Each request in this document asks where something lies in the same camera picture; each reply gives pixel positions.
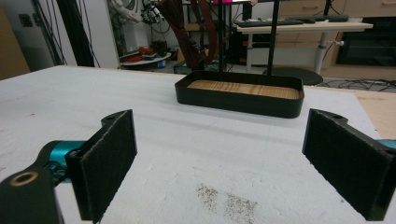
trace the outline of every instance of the cabinet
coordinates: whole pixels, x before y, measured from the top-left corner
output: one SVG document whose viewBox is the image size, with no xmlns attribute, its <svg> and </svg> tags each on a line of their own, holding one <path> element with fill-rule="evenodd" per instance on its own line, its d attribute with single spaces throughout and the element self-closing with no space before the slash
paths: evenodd
<svg viewBox="0 0 396 224">
<path fill-rule="evenodd" d="M 29 72 L 20 45 L 0 5 L 0 80 Z"/>
<path fill-rule="evenodd" d="M 396 0 L 346 0 L 349 17 L 396 17 Z"/>
</svg>

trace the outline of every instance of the desk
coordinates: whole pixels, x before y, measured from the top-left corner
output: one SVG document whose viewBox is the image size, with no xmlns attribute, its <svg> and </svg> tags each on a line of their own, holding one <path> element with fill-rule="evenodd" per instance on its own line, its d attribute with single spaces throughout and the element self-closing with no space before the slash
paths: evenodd
<svg viewBox="0 0 396 224">
<path fill-rule="evenodd" d="M 181 105 L 182 77 L 57 66 L 0 81 L 0 180 L 49 141 L 86 140 L 132 108 L 138 153 L 102 223 L 366 223 L 302 154 L 311 107 L 380 138 L 357 91 L 305 88 L 300 117 L 280 119 Z M 56 192 L 65 223 L 81 223 L 71 185 Z M 382 223 L 395 221 L 394 197 Z"/>
<path fill-rule="evenodd" d="M 301 24 L 301 25 L 285 25 L 285 26 L 277 26 L 276 31 L 278 33 L 322 33 L 320 38 L 320 44 L 316 50 L 316 55 L 314 58 L 314 71 L 320 74 L 320 69 L 322 65 L 322 60 L 324 54 L 326 52 L 326 42 L 328 38 L 329 32 L 362 32 L 364 29 L 373 28 L 372 24 L 362 23 L 362 22 L 326 22 L 326 21 L 317 21 L 313 24 Z M 271 27 L 237 27 L 237 31 L 242 34 L 248 35 L 248 44 L 247 44 L 247 73 L 250 73 L 250 68 L 252 65 L 252 42 L 253 35 L 255 34 L 270 34 Z M 296 55 L 295 59 L 299 60 L 302 55 Z"/>
</svg>

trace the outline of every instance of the white desk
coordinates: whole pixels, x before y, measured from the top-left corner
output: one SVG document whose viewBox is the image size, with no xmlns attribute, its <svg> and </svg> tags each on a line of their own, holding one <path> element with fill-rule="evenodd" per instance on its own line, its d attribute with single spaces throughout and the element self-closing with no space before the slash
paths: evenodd
<svg viewBox="0 0 396 224">
<path fill-rule="evenodd" d="M 302 154 L 311 107 L 379 138 L 354 93 L 305 88 L 300 117 L 280 119 L 181 105 L 182 77 L 58 66 L 0 81 L 0 180 L 132 108 L 138 154 L 101 223 L 366 223 Z M 56 192 L 65 223 L 81 223 L 71 185 Z"/>
<path fill-rule="evenodd" d="M 314 71 L 320 74 L 320 69 L 322 65 L 322 60 L 324 54 L 326 52 L 326 42 L 328 38 L 329 32 L 362 32 L 364 29 L 373 28 L 372 24 L 362 23 L 362 22 L 326 22 L 326 21 L 317 21 L 313 24 L 302 24 L 302 25 L 285 25 L 285 26 L 277 26 L 277 33 L 322 33 L 320 44 L 316 50 L 316 55 L 314 58 Z M 242 34 L 248 35 L 248 44 L 247 44 L 247 73 L 250 73 L 251 65 L 252 65 L 252 42 L 253 35 L 255 34 L 270 34 L 271 27 L 247 27 L 237 28 L 238 32 Z"/>
</svg>

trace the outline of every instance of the wire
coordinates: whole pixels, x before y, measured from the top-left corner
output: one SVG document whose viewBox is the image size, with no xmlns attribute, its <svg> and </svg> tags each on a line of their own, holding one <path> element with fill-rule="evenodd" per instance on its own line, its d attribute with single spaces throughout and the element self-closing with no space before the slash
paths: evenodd
<svg viewBox="0 0 396 224">
<path fill-rule="evenodd" d="M 51 3 L 52 3 L 53 18 L 55 19 L 56 31 L 58 33 L 59 50 L 61 51 L 61 54 L 64 55 L 64 50 L 62 48 L 62 39 L 61 39 L 61 35 L 59 33 L 58 19 L 56 17 L 55 6 L 53 4 L 53 0 L 51 0 Z"/>
<path fill-rule="evenodd" d="M 338 36 L 340 35 L 340 33 L 337 33 L 337 35 L 335 36 L 335 40 L 338 38 Z M 324 53 L 323 59 L 322 61 L 324 61 L 326 59 L 327 53 L 329 52 L 330 48 L 334 45 L 334 43 L 332 42 L 330 44 L 330 46 L 326 49 L 326 52 Z"/>
<path fill-rule="evenodd" d="M 49 13 L 49 23 L 52 24 L 52 16 L 50 13 L 50 5 L 49 5 L 49 0 L 47 0 L 47 11 Z"/>
<path fill-rule="evenodd" d="M 43 7 L 41 6 L 39 1 L 35 1 L 35 5 L 37 6 L 37 10 L 38 10 L 37 13 L 39 13 L 41 18 L 43 19 L 45 30 L 46 30 L 46 34 L 49 35 L 51 40 L 56 44 L 55 47 L 58 48 L 58 50 L 60 51 L 60 53 L 62 55 L 62 61 L 61 62 L 57 62 L 57 63 L 63 63 L 63 64 L 67 65 L 66 58 L 64 57 L 64 53 L 62 51 L 62 46 L 58 43 L 58 40 L 56 39 L 56 37 L 55 37 L 55 35 L 53 33 L 52 25 L 49 24 L 49 21 L 47 20 L 47 17 L 46 17 L 46 15 L 44 13 Z"/>
<path fill-rule="evenodd" d="M 216 17 L 218 17 L 218 18 L 219 18 L 219 15 L 218 15 L 218 13 L 215 11 L 215 9 L 213 9 L 213 7 L 211 7 L 211 8 L 210 8 L 210 10 L 213 12 L 213 14 L 215 14 L 215 15 L 216 15 Z"/>
<path fill-rule="evenodd" d="M 227 72 L 232 72 L 233 71 L 233 63 L 231 63 L 230 65 L 228 65 L 228 66 L 230 66 L 228 69 L 227 69 Z"/>
<path fill-rule="evenodd" d="M 87 13 L 87 7 L 86 7 L 86 5 L 85 5 L 85 0 L 82 0 L 82 4 L 84 5 L 85 20 L 87 21 L 87 25 L 88 25 L 88 34 L 89 34 L 89 36 L 90 36 L 91 54 L 92 54 L 93 58 L 95 59 L 96 63 L 98 64 L 98 67 L 101 67 L 100 64 L 99 64 L 99 62 L 98 62 L 98 59 L 96 58 L 95 52 L 93 51 L 93 48 L 92 48 L 91 26 L 90 26 L 90 21 L 88 20 L 88 13 Z"/>
<path fill-rule="evenodd" d="M 169 31 L 170 27 L 171 27 L 171 25 L 168 23 L 168 29 L 167 29 L 165 32 L 163 32 L 163 28 L 162 28 L 161 22 L 160 22 L 160 31 L 161 31 L 161 34 L 163 35 L 163 40 L 164 40 L 164 41 L 166 41 L 166 38 L 165 38 L 165 35 L 164 35 L 164 34 L 167 33 L 167 32 Z"/>
<path fill-rule="evenodd" d="M 81 12 L 81 0 L 78 0 L 78 11 L 79 11 L 79 19 L 82 21 L 82 12 Z"/>
<path fill-rule="evenodd" d="M 240 17 L 241 15 L 243 15 L 245 12 L 248 12 L 248 11 L 253 10 L 253 8 L 254 8 L 255 6 L 257 6 L 257 4 L 254 5 L 254 6 L 252 6 L 252 7 L 250 7 L 250 8 L 247 8 L 247 9 L 243 10 L 243 11 L 242 11 L 241 13 L 239 13 L 239 14 L 236 14 L 236 13 L 238 13 L 239 6 L 240 6 L 240 5 L 238 5 L 238 9 L 236 10 L 235 16 L 233 17 L 233 22 L 236 21 L 236 19 L 238 19 L 238 17 Z"/>
<path fill-rule="evenodd" d="M 108 6 L 108 14 L 110 15 L 111 27 L 113 29 L 114 40 L 117 46 L 117 53 L 120 57 L 127 52 L 120 16 L 112 4 Z"/>
<path fill-rule="evenodd" d="M 343 79 L 323 82 L 319 86 L 349 90 L 387 91 L 396 90 L 396 80 L 389 81 L 385 79 Z"/>
<path fill-rule="evenodd" d="M 339 13 L 337 10 L 335 10 L 334 7 L 332 7 L 332 2 L 333 2 L 333 1 L 334 1 L 334 0 L 332 0 L 332 1 L 330 2 L 330 8 L 331 8 L 335 13 L 337 13 L 337 15 L 340 15 L 340 13 Z M 320 13 L 322 13 L 322 12 L 324 12 L 324 10 L 321 10 L 320 12 L 315 13 L 313 16 L 317 16 L 318 14 L 320 14 Z"/>
<path fill-rule="evenodd" d="M 156 33 L 161 34 L 161 35 L 164 35 L 164 34 L 168 33 L 168 31 L 169 31 L 170 28 L 171 28 L 171 25 L 170 25 L 169 23 L 168 23 L 168 27 L 166 28 L 165 31 L 163 31 L 162 28 L 161 28 L 161 22 L 158 24 L 158 26 L 160 27 L 160 30 L 156 30 L 156 29 L 152 26 L 152 24 L 149 24 L 149 27 L 151 27 L 151 29 L 152 29 L 153 31 L 155 31 Z"/>
</svg>

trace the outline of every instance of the black metal pole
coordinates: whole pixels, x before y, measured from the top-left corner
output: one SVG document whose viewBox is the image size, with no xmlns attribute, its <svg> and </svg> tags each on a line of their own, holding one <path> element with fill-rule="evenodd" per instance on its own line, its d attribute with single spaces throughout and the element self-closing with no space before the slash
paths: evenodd
<svg viewBox="0 0 396 224">
<path fill-rule="evenodd" d="M 279 0 L 274 1 L 274 10 L 273 10 L 273 20 L 271 25 L 271 40 L 270 40 L 270 52 L 268 55 L 268 68 L 267 68 L 267 76 L 272 75 L 272 68 L 274 63 L 274 50 L 275 50 L 275 42 L 276 42 L 276 24 L 277 24 L 277 13 L 279 11 Z"/>
<path fill-rule="evenodd" d="M 329 9 L 331 5 L 332 5 L 332 0 L 326 0 L 326 6 L 324 7 L 323 15 L 325 16 L 329 15 Z"/>
<path fill-rule="evenodd" d="M 223 20 L 222 20 L 222 12 L 223 12 L 223 8 L 222 8 L 223 4 L 222 4 L 222 0 L 219 0 L 219 5 L 218 5 L 218 27 L 219 27 L 219 72 L 222 74 L 223 69 Z"/>
<path fill-rule="evenodd" d="M 95 67 L 90 41 L 85 34 L 76 0 L 57 0 L 57 3 L 77 65 Z"/>
<path fill-rule="evenodd" d="M 253 6 L 250 4 L 250 2 L 244 3 L 242 5 L 242 21 L 247 21 L 248 19 L 251 19 L 252 9 Z"/>
</svg>

